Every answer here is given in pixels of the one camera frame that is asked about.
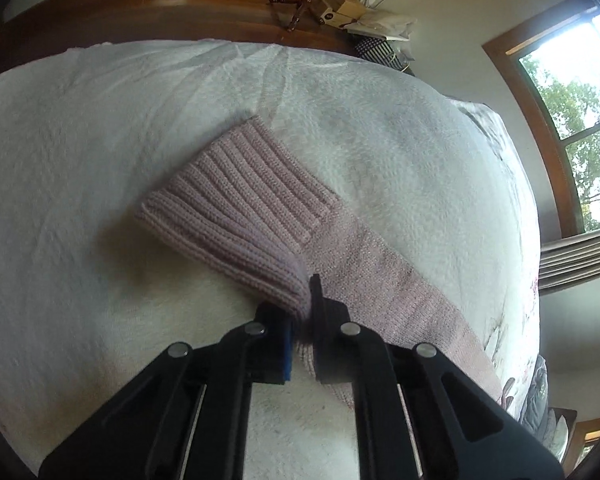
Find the wooden window frame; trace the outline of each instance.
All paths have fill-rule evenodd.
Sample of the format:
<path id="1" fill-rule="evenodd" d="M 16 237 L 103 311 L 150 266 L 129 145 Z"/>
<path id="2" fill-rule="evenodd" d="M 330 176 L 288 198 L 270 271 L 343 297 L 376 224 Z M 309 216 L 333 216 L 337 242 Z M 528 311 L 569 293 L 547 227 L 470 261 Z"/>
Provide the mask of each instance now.
<path id="1" fill-rule="evenodd" d="M 584 232 L 580 199 L 554 122 L 518 59 L 521 51 L 526 52 L 538 41 L 558 34 L 595 8 L 593 0 L 566 0 L 482 46 L 509 86 L 536 140 L 554 192 L 562 238 Z"/>
<path id="2" fill-rule="evenodd" d="M 576 427 L 573 430 L 573 436 L 569 440 L 567 451 L 562 460 L 562 469 L 565 475 L 571 473 L 576 467 L 578 457 L 585 446 L 585 437 L 587 433 L 593 433 L 600 431 L 600 418 L 594 418 L 593 420 L 583 420 L 577 422 Z"/>

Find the sky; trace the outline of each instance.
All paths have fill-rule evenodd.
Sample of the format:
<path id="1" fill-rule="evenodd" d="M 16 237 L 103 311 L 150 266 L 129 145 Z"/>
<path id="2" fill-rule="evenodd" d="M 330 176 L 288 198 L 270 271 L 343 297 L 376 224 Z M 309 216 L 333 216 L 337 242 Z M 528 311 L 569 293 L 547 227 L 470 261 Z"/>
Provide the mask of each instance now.
<path id="1" fill-rule="evenodd" d="M 574 78 L 600 88 L 600 14 L 591 23 L 571 27 L 536 49 L 532 56 L 561 83 Z M 584 117 L 587 128 L 597 122 L 595 114 Z M 591 205 L 592 216 L 600 221 L 600 203 Z"/>

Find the curtain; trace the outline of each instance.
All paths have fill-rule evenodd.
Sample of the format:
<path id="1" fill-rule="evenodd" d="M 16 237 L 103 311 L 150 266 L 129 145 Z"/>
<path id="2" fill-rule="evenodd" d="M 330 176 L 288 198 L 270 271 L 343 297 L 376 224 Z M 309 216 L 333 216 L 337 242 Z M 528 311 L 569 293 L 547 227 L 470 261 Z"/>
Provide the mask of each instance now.
<path id="1" fill-rule="evenodd" d="M 555 292 L 600 276 L 600 229 L 542 246 L 538 289 Z"/>

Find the mattress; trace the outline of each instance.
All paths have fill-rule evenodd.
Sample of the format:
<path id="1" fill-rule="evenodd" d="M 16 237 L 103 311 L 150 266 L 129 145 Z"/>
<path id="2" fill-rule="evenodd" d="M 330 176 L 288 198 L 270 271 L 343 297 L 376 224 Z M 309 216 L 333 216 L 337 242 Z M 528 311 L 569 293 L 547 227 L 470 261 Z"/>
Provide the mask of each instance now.
<path id="1" fill-rule="evenodd" d="M 516 378 L 519 411 L 539 347 L 538 220 L 496 114 L 339 54 L 104 44 L 0 75 L 0 430 L 33 471 L 169 343 L 212 344 L 253 316 L 258 298 L 132 211 L 255 114 L 458 307 L 502 383 Z M 356 475 L 353 415 L 301 365 L 254 388 L 245 478 Z"/>

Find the ribbed cuff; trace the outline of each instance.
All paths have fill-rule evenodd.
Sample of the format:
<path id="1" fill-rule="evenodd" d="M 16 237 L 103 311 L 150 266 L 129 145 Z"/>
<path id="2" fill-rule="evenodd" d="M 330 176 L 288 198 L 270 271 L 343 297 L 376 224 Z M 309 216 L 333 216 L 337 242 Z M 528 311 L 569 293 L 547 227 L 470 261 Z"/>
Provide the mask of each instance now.
<path id="1" fill-rule="evenodd" d="M 251 118 L 149 194 L 136 218 L 186 257 L 305 318 L 308 272 L 299 253 L 337 202 Z"/>

